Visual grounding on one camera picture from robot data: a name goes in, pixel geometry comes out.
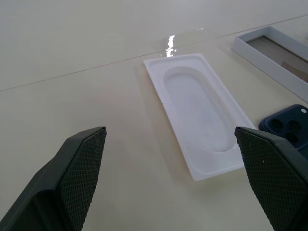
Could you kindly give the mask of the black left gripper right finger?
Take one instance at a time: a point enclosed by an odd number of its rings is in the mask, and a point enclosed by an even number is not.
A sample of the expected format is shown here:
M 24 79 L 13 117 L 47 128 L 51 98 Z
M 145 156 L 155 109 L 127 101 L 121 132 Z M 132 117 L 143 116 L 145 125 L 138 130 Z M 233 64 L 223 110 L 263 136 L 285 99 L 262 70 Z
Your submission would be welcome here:
M 285 138 L 236 127 L 250 186 L 276 231 L 308 229 L 308 161 Z

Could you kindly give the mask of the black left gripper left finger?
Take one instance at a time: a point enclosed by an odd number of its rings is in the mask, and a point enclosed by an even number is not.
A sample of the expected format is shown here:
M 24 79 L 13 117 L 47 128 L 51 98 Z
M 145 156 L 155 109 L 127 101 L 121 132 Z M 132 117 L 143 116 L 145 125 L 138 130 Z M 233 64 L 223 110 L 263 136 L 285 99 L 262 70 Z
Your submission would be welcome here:
M 100 172 L 106 127 L 65 140 L 0 222 L 2 231 L 80 231 Z

